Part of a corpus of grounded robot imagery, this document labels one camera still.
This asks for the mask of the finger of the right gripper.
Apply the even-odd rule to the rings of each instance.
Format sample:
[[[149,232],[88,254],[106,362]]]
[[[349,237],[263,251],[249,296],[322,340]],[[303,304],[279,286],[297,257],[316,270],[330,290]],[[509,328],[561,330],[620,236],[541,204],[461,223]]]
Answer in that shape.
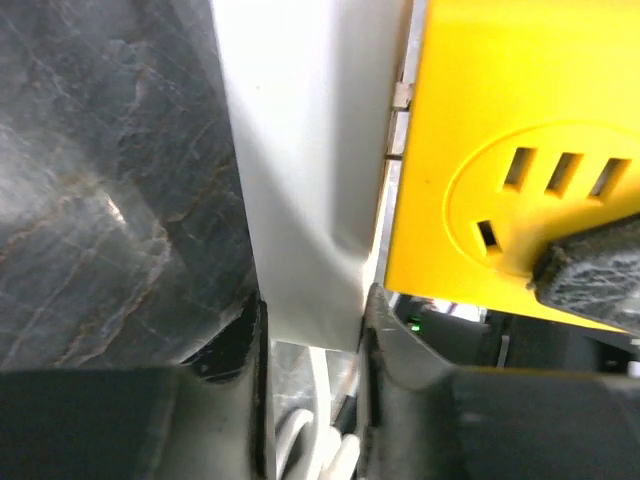
[[[530,281],[547,307],[639,331],[639,215],[549,242]]]

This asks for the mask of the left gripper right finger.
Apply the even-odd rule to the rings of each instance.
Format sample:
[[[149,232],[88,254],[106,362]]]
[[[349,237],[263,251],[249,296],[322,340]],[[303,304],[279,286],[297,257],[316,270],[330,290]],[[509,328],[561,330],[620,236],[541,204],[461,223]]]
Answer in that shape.
[[[379,285],[364,311],[362,479],[635,479],[639,382],[626,375],[455,365]]]

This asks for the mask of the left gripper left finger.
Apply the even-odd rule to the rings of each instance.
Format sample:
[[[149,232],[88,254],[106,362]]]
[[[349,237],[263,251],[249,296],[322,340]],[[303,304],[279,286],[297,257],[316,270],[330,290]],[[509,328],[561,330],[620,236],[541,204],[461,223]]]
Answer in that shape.
[[[5,479],[264,479],[267,312],[240,316],[182,365],[1,377]]]

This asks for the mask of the yellow plug adapter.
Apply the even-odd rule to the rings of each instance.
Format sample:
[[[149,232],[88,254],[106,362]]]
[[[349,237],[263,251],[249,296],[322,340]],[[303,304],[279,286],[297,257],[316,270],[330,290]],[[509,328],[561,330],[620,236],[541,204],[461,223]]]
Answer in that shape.
[[[639,215],[639,5],[432,1],[384,284],[621,330],[540,304],[549,242]]]

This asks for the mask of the white power strip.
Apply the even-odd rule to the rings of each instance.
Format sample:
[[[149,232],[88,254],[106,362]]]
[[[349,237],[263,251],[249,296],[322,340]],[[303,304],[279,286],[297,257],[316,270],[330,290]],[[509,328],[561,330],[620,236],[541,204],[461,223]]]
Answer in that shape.
[[[353,351],[373,281],[409,1],[211,5],[275,340]]]

